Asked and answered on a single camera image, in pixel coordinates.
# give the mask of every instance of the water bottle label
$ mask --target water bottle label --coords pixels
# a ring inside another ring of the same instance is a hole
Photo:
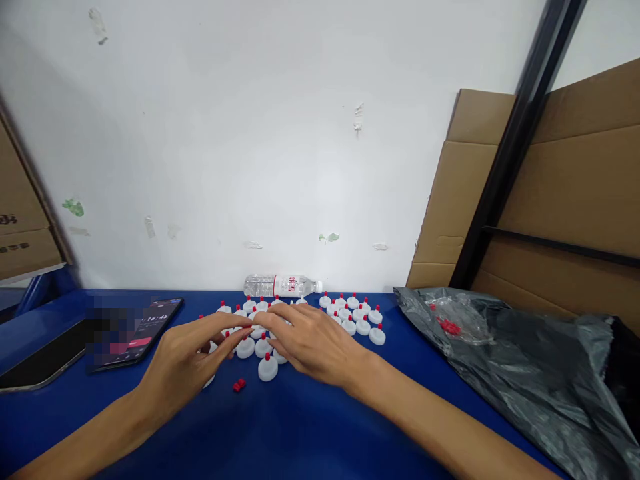
[[[276,275],[273,279],[273,296],[296,297],[300,277],[294,275]]]

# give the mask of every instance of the blue table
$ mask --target blue table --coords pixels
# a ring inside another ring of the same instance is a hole
[[[360,344],[567,478],[458,377],[404,317],[392,294],[367,296],[384,314],[387,342],[378,347],[356,334]],[[175,297],[185,304],[172,325],[215,311],[220,300],[233,309],[244,302],[240,292],[76,290],[0,325],[0,371],[82,320],[86,308],[144,307],[151,299]],[[318,298],[307,300],[317,306]],[[82,360],[40,390],[0,395],[0,477],[134,388],[151,356],[138,365],[94,375],[85,373]],[[341,390],[296,372],[290,364],[281,365],[272,382],[261,382],[258,360],[225,361],[208,388],[98,478],[451,478],[396,426]],[[231,387],[240,377],[247,386],[234,393]]]

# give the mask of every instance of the white wall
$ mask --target white wall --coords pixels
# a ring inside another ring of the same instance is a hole
[[[69,235],[84,286],[380,291],[405,284],[456,92],[514,92],[543,4],[3,0],[0,95],[90,234]]]
[[[640,57],[640,1],[589,0],[553,90]]]

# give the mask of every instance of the forearm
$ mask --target forearm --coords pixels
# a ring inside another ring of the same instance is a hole
[[[480,422],[372,354],[347,392],[394,422],[456,478],[556,479]]]
[[[138,448],[161,422],[145,416],[134,395],[135,391],[114,401],[11,478],[86,479]]]

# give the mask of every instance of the plastic water bottle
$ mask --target plastic water bottle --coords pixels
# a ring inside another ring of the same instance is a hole
[[[322,282],[302,275],[249,275],[245,279],[245,295],[254,297],[304,297],[322,291]]]

